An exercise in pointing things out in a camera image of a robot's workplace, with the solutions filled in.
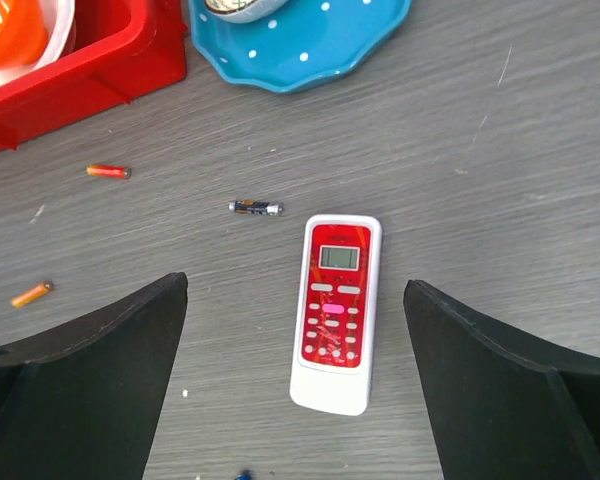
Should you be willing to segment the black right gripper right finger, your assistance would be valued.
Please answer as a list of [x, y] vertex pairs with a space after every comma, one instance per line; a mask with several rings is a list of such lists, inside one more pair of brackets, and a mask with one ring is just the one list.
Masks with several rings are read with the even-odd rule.
[[411, 280], [403, 299], [447, 479], [600, 479], [600, 358]]

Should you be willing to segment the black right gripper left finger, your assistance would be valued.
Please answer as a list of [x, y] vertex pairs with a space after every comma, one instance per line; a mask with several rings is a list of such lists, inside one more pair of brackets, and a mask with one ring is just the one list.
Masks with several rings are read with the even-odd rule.
[[170, 273], [0, 346], [0, 479], [140, 479], [188, 304]]

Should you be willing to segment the white red remote control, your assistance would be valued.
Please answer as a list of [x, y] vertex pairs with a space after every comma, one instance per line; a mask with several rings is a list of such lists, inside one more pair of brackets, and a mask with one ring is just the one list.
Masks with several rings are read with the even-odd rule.
[[358, 416], [368, 406], [382, 226], [319, 214], [304, 230], [289, 394], [295, 404]]

